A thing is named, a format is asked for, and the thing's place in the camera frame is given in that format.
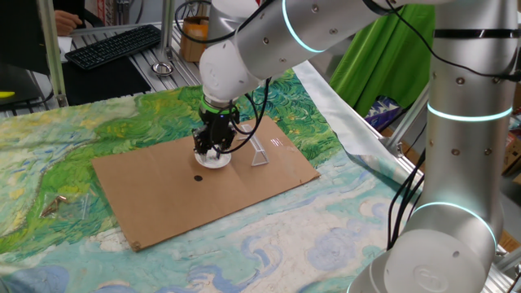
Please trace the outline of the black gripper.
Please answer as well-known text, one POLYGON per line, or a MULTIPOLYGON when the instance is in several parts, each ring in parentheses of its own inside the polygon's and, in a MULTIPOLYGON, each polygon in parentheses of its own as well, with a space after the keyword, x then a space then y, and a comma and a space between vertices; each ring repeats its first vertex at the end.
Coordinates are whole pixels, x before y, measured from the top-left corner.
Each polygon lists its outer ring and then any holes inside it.
POLYGON ((230 149, 235 137, 235 130, 231 128, 233 122, 239 121, 239 114, 236 111, 223 112, 199 112, 199 116, 204 125, 192 129, 192 137, 195 144, 195 152, 199 155, 206 155, 212 149, 210 131, 215 134, 214 146, 217 156, 220 157, 223 151, 230 149))

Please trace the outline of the person's bare hand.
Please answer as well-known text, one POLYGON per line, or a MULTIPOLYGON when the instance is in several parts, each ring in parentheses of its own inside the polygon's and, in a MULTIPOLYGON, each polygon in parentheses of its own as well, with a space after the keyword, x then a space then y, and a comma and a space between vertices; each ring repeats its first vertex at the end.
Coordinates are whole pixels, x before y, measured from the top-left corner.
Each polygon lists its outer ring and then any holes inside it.
POLYGON ((83 22, 78 15, 74 15, 66 11, 56 10, 55 24, 58 35, 60 37, 66 37, 76 28, 82 26, 83 22))

